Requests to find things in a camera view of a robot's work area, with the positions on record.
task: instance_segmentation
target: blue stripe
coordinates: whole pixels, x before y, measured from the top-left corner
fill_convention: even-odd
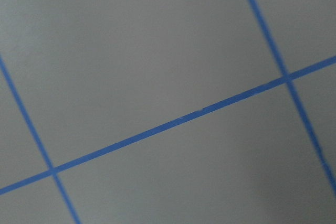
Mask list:
[[[292,79],[298,79],[298,78],[300,78],[300,77],[302,77],[302,76],[306,76],[306,75],[308,75],[308,74],[310,74],[310,73],[312,73],[312,72],[318,71],[318,70],[320,70],[320,69],[323,69],[323,68],[328,67],[328,66],[330,66],[330,65],[332,65],[332,64],[335,64],[335,63],[336,63],[336,56],[333,56],[333,57],[328,58],[328,59],[326,59],[326,60],[317,62],[317,63],[315,63],[315,64],[313,64],[313,65],[311,65],[311,66],[308,66],[308,67],[306,67],[306,68],[303,68],[303,69],[300,69],[300,70],[298,70],[298,71],[296,71],[296,72],[293,72],[293,73],[290,74],[290,76],[291,76]],[[221,101],[221,102],[215,103],[215,104],[213,104],[213,105],[207,107],[207,108],[212,108],[212,109],[208,109],[208,110],[203,109],[202,111],[204,111],[204,112],[205,112],[205,111],[208,111],[208,112],[210,113],[210,112],[212,112],[212,111],[221,109],[221,108],[223,108],[223,107],[225,107],[225,106],[229,106],[230,104],[239,102],[239,101],[241,101],[241,100],[243,100],[243,99],[246,99],[246,98],[249,98],[249,97],[251,97],[251,96],[253,96],[253,95],[256,95],[256,94],[265,92],[265,91],[267,91],[267,90],[270,90],[270,89],[272,89],[272,88],[275,88],[275,87],[277,87],[277,86],[279,86],[279,85],[281,85],[281,84],[284,84],[284,83],[285,83],[285,79],[284,79],[284,78],[278,78],[278,79],[275,79],[275,80],[271,81],[270,83],[267,83],[267,84],[264,84],[264,85],[260,85],[260,86],[258,86],[258,87],[255,87],[255,88],[253,88],[253,89],[247,90],[247,91],[245,91],[245,92],[243,92],[243,93],[241,93],[241,94],[235,95],[235,96],[233,96],[233,97],[230,97],[230,98],[228,98],[228,99],[225,99],[225,100],[223,100],[223,101]],[[195,119],[195,118],[197,118],[197,117],[202,116],[202,114],[197,114],[196,112],[193,112],[193,113],[188,114],[188,115],[189,115],[189,121],[192,120],[192,119]],[[72,160],[72,161],[69,161],[69,162],[67,162],[67,163],[65,163],[65,164],[62,164],[62,165],[60,165],[60,166],[54,168],[54,170],[55,170],[56,172],[61,172],[61,171],[63,171],[63,170],[70,169],[70,168],[72,168],[72,167],[74,167],[74,166],[80,165],[80,164],[82,164],[82,163],[84,163],[84,162],[87,162],[87,161],[89,161],[89,160],[92,160],[92,159],[94,159],[94,158],[97,158],[97,157],[99,157],[99,156],[102,156],[102,155],[104,155],[104,154],[113,152],[113,151],[118,150],[118,149],[120,149],[120,148],[122,148],[122,147],[125,147],[125,146],[127,146],[127,145],[130,145],[130,144],[132,144],[132,143],[134,143],[134,142],[137,142],[137,141],[140,141],[140,140],[142,140],[142,139],[145,139],[146,137],[149,137],[149,135],[154,135],[154,133],[155,133],[154,129],[155,129],[155,128],[146,131],[147,134],[145,134],[145,132],[140,133],[140,134],[138,134],[138,135],[136,135],[136,136],[133,136],[133,137],[130,137],[130,138],[128,138],[128,139],[126,139],[126,140],[123,140],[123,141],[121,141],[121,142],[112,144],[112,145],[110,145],[110,146],[107,146],[107,147],[105,147],[105,148],[103,148],[103,149],[101,149],[101,150],[98,150],[98,151],[96,151],[96,152],[93,152],[93,153],[91,153],[91,154],[88,154],[88,155],[85,155],[85,156],[83,156],[83,157],[80,157],[80,158],[74,159],[74,160]],[[6,186],[6,187],[4,187],[4,188],[1,188],[1,189],[0,189],[0,195],[1,195],[1,194],[5,194],[5,193],[7,193],[7,192],[9,192],[9,191],[15,190],[15,189],[17,189],[17,188],[20,188],[20,187],[29,185],[30,183],[33,183],[33,182],[36,182],[36,181],[38,181],[38,180],[44,179],[44,178],[46,178],[46,177],[48,177],[48,176],[51,176],[51,175],[52,175],[52,173],[51,173],[50,171],[46,171],[46,172],[37,174],[37,175],[35,175],[35,176],[33,176],[33,177],[26,178],[26,179],[24,179],[24,180],[21,180],[21,181],[19,181],[19,182],[16,182],[16,183],[12,184],[12,185],[9,185],[9,186]]]
[[[308,118],[308,115],[304,109],[304,106],[300,100],[300,97],[298,95],[298,92],[293,84],[293,81],[291,79],[291,75],[288,74],[285,62],[282,59],[282,56],[280,54],[280,51],[278,50],[275,40],[273,39],[271,32],[267,26],[266,20],[264,19],[264,17],[262,16],[261,10],[256,2],[256,0],[248,0],[248,2],[250,3],[251,9],[260,25],[260,29],[265,37],[265,40],[267,41],[267,44],[273,54],[273,57],[277,63],[277,66],[279,68],[279,70],[281,71],[283,77],[286,80],[286,85],[288,87],[288,90],[291,94],[291,97],[295,103],[295,106],[300,114],[301,120],[306,128],[306,131],[309,134],[310,137],[310,141],[315,149],[315,152],[322,164],[322,167],[324,169],[324,172],[328,178],[328,181],[330,183],[330,186],[333,190],[333,193],[336,197],[336,181],[335,181],[335,177],[332,173],[332,170],[330,168],[330,165],[327,162],[327,159],[325,158],[323,151],[322,151],[322,147],[318,141],[318,138],[314,132],[313,126]]]
[[[20,111],[21,111],[21,114],[27,124],[27,127],[46,163],[46,165],[48,166],[49,168],[49,171],[52,173],[53,175],[53,178],[54,178],[54,181],[56,183],[56,186],[58,187],[62,197],[63,197],[63,200],[64,202],[66,203],[66,205],[68,206],[68,209],[69,209],[69,212],[73,218],[73,220],[75,221],[76,224],[80,224],[81,222],[79,221],[79,218],[78,218],[78,215],[73,207],[73,205],[71,204],[71,201],[69,199],[69,196],[66,194],[65,190],[64,190],[64,186],[62,185],[62,183],[60,182],[60,180],[58,179],[57,177],[57,174],[55,173],[54,171],[54,167],[53,167],[53,164],[51,162],[51,159],[49,158],[49,155],[33,125],[33,122],[31,121],[30,117],[29,117],[29,114],[23,104],[23,101],[19,95],[19,93],[17,92],[17,89],[14,85],[14,82],[12,81],[12,78],[10,77],[10,74],[9,72],[7,71],[7,68],[6,68],[6,65],[5,65],[5,62],[2,60],[2,56],[0,55],[0,68],[1,68],[1,71],[4,75],[4,78],[8,84],[8,87],[9,89],[11,90],[12,92],[12,95],[15,99],[15,102],[17,104],[17,106],[19,107]]]

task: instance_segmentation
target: gray surface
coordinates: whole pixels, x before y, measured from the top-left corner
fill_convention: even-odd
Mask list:
[[[286,87],[62,173],[84,223],[334,223]]]
[[[336,55],[336,0],[258,0],[290,71]]]
[[[71,216],[54,181],[46,178],[0,196],[1,223],[69,224]]]
[[[334,0],[257,1],[290,71],[336,54]],[[0,0],[0,51],[55,165],[279,77],[246,0]],[[334,70],[295,84],[335,170]],[[3,187],[46,168],[0,96]],[[336,220],[285,86],[60,177],[83,224]],[[0,196],[0,223],[69,218],[50,178]]]

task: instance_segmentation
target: gray tile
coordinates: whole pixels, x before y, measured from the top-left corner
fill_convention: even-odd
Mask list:
[[[295,81],[301,99],[336,173],[336,66],[330,66]]]
[[[245,0],[0,5],[0,48],[55,164],[279,76]]]
[[[336,55],[336,0],[257,0],[290,71]]]
[[[51,178],[1,195],[0,222],[6,224],[73,223]]]
[[[84,223],[334,223],[281,86],[60,174]]]
[[[0,73],[0,188],[47,167]]]

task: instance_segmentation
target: blue grid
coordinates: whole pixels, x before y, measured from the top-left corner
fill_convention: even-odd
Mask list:
[[[323,60],[323,61],[320,61],[320,62],[317,62],[315,64],[312,64],[308,67],[305,67],[303,69],[300,69],[298,71],[295,71],[293,73],[289,73],[288,70],[287,70],[287,67],[282,59],[282,56],[281,56],[281,53],[275,43],[275,40],[273,39],[272,37],[272,34],[268,28],[268,25],[261,13],[261,10],[256,2],[256,0],[248,0],[249,4],[250,4],[250,7],[251,7],[251,10],[253,11],[256,19],[257,19],[257,22],[260,26],[260,29],[263,33],[263,36],[268,44],[268,47],[273,55],[273,58],[282,74],[282,77],[280,78],[277,78],[273,81],[270,81],[268,83],[265,83],[265,84],[262,84],[260,86],[257,86],[257,87],[254,87],[252,89],[249,89],[245,92],[242,92],[240,94],[237,94],[237,95],[234,95],[230,98],[227,98],[225,100],[222,100],[222,101],[219,101],[217,103],[214,103],[210,106],[207,106],[201,110],[198,110],[198,111],[195,111],[195,112],[192,112],[190,114],[187,114],[185,116],[182,116],[178,119],[175,119],[175,120],[172,120],[172,121],[169,121],[167,123],[164,123],[164,124],[161,124],[157,127],[154,127],[150,130],[147,130],[145,132],[142,132],[140,134],[137,134],[135,136],[132,136],[130,138],[127,138],[125,140],[122,140],[120,142],[117,142],[117,143],[114,143],[112,145],[109,145],[105,148],[102,148],[100,150],[97,150],[95,152],[92,152],[90,154],[87,154],[87,155],[84,155],[80,158],[76,158],[72,161],[69,161],[67,163],[64,163],[62,165],[59,165],[57,167],[54,167],[53,166],[53,163],[33,125],[33,122],[31,121],[30,117],[29,117],[29,114],[19,96],[19,93],[14,85],[14,82],[12,81],[12,78],[10,77],[10,74],[6,68],[6,65],[5,65],[5,62],[3,61],[3,59],[1,58],[0,56],[0,68],[1,68],[1,71],[4,75],[4,78],[12,92],[12,95],[16,101],[16,104],[27,124],[27,127],[31,133],[31,135],[33,136],[34,138],[34,141],[48,167],[48,170],[45,171],[45,172],[42,172],[42,173],[39,173],[39,174],[36,174],[32,177],[28,177],[26,179],[23,179],[19,182],[16,182],[16,183],[13,183],[9,186],[6,186],[6,187],[3,187],[0,189],[0,195],[2,194],[5,194],[5,193],[8,193],[10,191],[13,191],[13,190],[16,190],[18,188],[21,188],[23,186],[26,186],[26,185],[29,185],[31,183],[34,183],[34,182],[37,182],[39,180],[42,180],[46,177],[49,177],[51,176],[53,179],[54,179],[54,182],[57,186],[57,188],[59,189],[59,192],[74,220],[74,222],[76,224],[81,224],[81,221],[77,215],[77,212],[73,206],[73,204],[71,203],[71,200],[66,192],[66,189],[65,187],[63,186],[59,176],[57,175],[58,173],[64,171],[64,170],[67,170],[67,169],[70,169],[70,168],[73,168],[77,165],[80,165],[82,163],[85,163],[87,161],[90,161],[92,159],[95,159],[97,157],[100,157],[102,155],[105,155],[105,154],[108,154],[110,152],[113,152],[113,151],[116,151],[120,148],[123,148],[125,146],[128,146],[130,144],[133,144],[135,142],[138,142],[140,140],[143,140],[147,137],[150,137],[150,136],[153,136],[153,135],[156,135],[156,134],[159,134],[163,131],[166,131],[168,129],[171,129],[175,126],[178,126],[180,124],[183,124],[185,122],[188,122],[188,121],[191,121],[193,119],[196,119],[200,116],[203,116],[203,115],[206,115],[206,114],[209,114],[211,112],[214,112],[216,110],[219,110],[221,108],[224,108],[226,106],[229,106],[231,104],[234,104],[236,102],[239,102],[241,100],[244,100],[244,99],[247,99],[249,97],[252,97],[254,95],[257,95],[257,94],[260,94],[260,93],[263,93],[267,90],[270,90],[270,89],[273,89],[277,86],[280,86],[282,84],[285,84],[288,88],[288,91],[291,95],[291,98],[297,108],[297,111],[301,117],[301,120],[302,120],[302,123],[304,124],[305,128],[306,128],[306,131],[310,137],[310,141],[314,147],[314,150],[316,152],[316,155],[323,167],[323,170],[324,170],[324,173],[326,174],[326,177],[329,181],[329,184],[334,192],[334,195],[336,197],[336,180],[335,180],[335,177],[332,173],[332,170],[330,168],[330,165],[328,164],[324,154],[323,154],[323,151],[322,151],[322,147],[318,141],[318,138],[314,132],[314,129],[313,129],[313,126],[308,118],[308,115],[306,113],[306,110],[304,109],[304,106],[301,102],[301,99],[297,93],[297,90],[293,84],[293,80],[295,79],[298,79],[298,78],[301,78],[305,75],[308,75],[310,73],[313,73],[315,71],[318,71],[318,70],[321,70],[325,67],[328,67],[334,63],[336,63],[336,56],[333,56],[333,57],[330,57],[326,60]]]

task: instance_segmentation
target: grid square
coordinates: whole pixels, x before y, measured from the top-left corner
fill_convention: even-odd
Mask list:
[[[336,55],[336,0],[257,0],[289,71]]]
[[[54,181],[46,178],[0,197],[0,222],[69,224],[71,216]]]
[[[302,101],[336,173],[336,66],[330,66],[295,81]]]
[[[333,223],[281,86],[60,174],[84,223]]]
[[[47,167],[0,73],[0,188]]]
[[[55,165],[279,77],[245,0],[1,1],[0,47]]]

